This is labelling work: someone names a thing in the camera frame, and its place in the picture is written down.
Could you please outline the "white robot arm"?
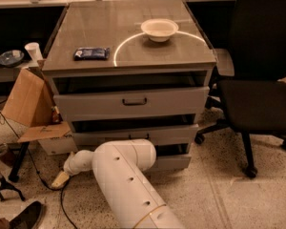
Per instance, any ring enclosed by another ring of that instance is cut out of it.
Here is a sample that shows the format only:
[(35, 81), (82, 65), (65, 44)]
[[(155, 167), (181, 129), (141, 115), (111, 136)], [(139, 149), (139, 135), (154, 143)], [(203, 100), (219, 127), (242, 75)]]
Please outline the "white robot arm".
[(185, 229), (143, 175), (155, 160), (155, 148), (147, 139), (106, 142), (93, 152), (70, 154), (52, 186), (92, 171), (121, 229)]

